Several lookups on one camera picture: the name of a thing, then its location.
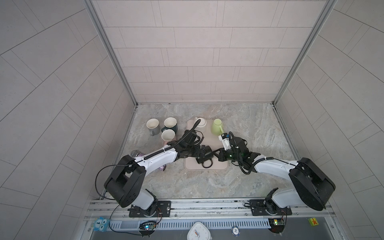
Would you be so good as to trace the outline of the grey mug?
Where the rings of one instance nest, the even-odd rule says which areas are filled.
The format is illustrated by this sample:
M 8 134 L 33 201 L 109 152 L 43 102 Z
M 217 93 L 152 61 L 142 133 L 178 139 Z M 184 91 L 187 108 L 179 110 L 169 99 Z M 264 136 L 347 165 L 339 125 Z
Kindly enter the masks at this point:
M 156 136 L 160 133 L 161 127 L 158 119 L 150 119 L 147 121 L 146 126 L 150 132 L 150 136 Z

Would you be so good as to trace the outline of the pink mug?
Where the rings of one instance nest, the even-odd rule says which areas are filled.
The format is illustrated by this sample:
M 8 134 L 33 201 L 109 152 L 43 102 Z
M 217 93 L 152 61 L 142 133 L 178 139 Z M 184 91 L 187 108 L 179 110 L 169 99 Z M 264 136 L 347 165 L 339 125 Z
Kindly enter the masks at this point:
M 173 141 L 175 137 L 176 137 L 176 133 L 173 130 L 171 129 L 164 130 L 161 135 L 161 138 L 163 140 L 163 146 Z

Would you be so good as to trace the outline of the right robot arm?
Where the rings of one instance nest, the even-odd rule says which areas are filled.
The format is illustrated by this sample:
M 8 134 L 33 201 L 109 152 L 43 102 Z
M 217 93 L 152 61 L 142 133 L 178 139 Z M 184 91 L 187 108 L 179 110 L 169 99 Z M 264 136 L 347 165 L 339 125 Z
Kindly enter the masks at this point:
M 247 141 L 232 132 L 221 134 L 219 140 L 223 147 L 214 154 L 220 162 L 237 163 L 245 175 L 268 174 L 293 184 L 290 188 L 274 188 L 268 193 L 259 208 L 269 215 L 277 215 L 287 207 L 299 205 L 316 211 L 326 209 L 336 185 L 312 160 L 301 158 L 299 161 L 287 161 L 251 152 Z

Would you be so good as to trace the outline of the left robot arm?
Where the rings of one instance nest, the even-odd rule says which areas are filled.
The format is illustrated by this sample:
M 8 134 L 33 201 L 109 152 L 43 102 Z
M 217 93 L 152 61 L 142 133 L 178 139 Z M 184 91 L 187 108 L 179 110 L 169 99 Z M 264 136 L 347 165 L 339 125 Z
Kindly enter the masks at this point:
M 186 130 L 177 141 L 171 141 L 159 150 L 139 157 L 126 155 L 114 167 L 106 179 L 104 188 L 120 207 L 134 205 L 141 209 L 147 217 L 155 214 L 158 199 L 142 185 L 147 175 L 163 165 L 173 163 L 182 158 L 191 157 L 196 152 L 195 128 L 200 124 L 197 120 L 190 130 Z

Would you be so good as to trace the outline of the dark green mug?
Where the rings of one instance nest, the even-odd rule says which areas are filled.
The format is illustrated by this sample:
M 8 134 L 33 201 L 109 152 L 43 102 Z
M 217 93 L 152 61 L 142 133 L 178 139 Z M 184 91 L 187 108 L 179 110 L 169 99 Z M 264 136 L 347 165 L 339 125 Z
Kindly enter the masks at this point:
M 164 127 L 161 129 L 161 132 L 165 130 L 172 130 L 175 134 L 178 132 L 178 122 L 175 118 L 169 117 L 164 120 Z

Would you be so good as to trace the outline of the black mug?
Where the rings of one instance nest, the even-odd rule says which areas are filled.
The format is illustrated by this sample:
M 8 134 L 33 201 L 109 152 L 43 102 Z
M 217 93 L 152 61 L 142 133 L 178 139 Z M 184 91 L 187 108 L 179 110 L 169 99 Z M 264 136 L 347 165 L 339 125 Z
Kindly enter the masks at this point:
M 202 145 L 196 151 L 196 161 L 198 164 L 202 165 L 204 169 L 209 169 L 213 165 L 213 157 L 213 151 L 209 146 Z M 206 161 L 211 162 L 211 164 L 209 166 L 205 166 Z

